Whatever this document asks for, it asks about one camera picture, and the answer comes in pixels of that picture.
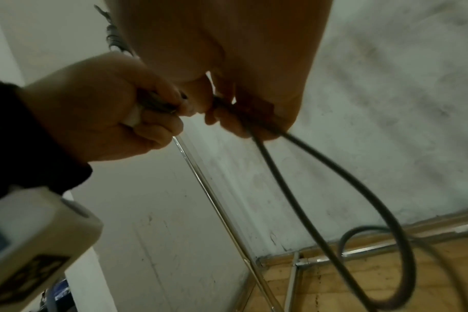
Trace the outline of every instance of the metal rod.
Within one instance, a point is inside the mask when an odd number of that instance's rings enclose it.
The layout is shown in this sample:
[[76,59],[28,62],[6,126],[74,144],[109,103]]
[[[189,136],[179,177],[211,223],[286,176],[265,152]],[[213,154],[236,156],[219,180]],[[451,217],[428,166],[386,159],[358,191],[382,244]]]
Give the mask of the metal rod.
[[[426,231],[415,234],[428,243],[440,243],[455,238],[468,236],[468,224],[442,228],[438,230]],[[345,251],[343,258],[346,260],[368,257],[372,254],[385,253],[396,249],[395,241],[389,240],[385,242],[371,244],[366,247],[360,247]],[[295,265],[298,267],[306,267],[309,265],[323,264],[329,262],[326,256],[316,256],[312,258],[300,259]]]
[[176,146],[179,148],[179,151],[183,155],[184,159],[188,163],[189,168],[195,175],[196,179],[200,183],[200,186],[202,187],[203,191],[208,197],[208,200],[212,204],[213,208],[215,209],[215,212],[217,213],[217,216],[219,216],[220,221],[224,225],[227,233],[229,234],[230,238],[232,239],[232,242],[234,243],[235,247],[237,248],[239,254],[241,255],[244,264],[248,267],[249,271],[251,274],[255,277],[256,283],[258,287],[260,288],[260,292],[262,295],[265,297],[266,301],[270,305],[270,308],[273,312],[283,312],[282,307],[280,306],[280,303],[277,301],[275,298],[273,292],[270,290],[267,282],[263,278],[263,275],[261,274],[260,270],[258,267],[253,263],[253,261],[250,259],[248,256],[248,252],[246,249],[246,246],[243,244],[241,238],[237,234],[237,232],[234,230],[234,227],[232,225],[231,220],[225,213],[224,208],[220,204],[219,200],[215,196],[210,184],[208,183],[208,180],[205,178],[203,175],[200,167],[198,164],[194,161],[194,158],[191,156],[187,148],[185,147],[183,141],[181,140],[180,137],[174,137],[174,143],[176,143]]
[[291,276],[289,277],[289,286],[287,287],[287,295],[285,296],[284,312],[291,312],[292,301],[294,298],[294,290],[297,277],[297,265],[299,262],[299,251],[294,253],[294,260],[292,260]]

